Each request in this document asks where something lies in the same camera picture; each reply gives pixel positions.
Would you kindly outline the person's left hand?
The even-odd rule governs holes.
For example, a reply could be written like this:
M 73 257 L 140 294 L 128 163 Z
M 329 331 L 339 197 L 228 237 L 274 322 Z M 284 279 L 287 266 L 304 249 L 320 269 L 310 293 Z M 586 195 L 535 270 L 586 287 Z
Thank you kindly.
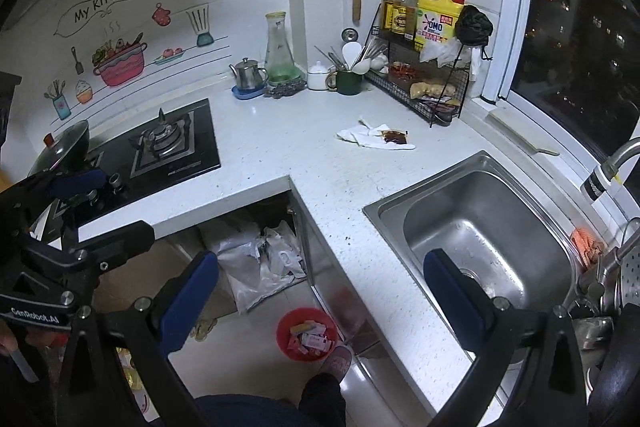
M 25 341 L 37 348 L 48 347 L 52 345 L 55 336 L 55 332 L 44 331 L 43 329 L 27 329 Z M 18 349 L 17 338 L 4 324 L 1 324 L 0 343 L 2 355 L 10 355 Z

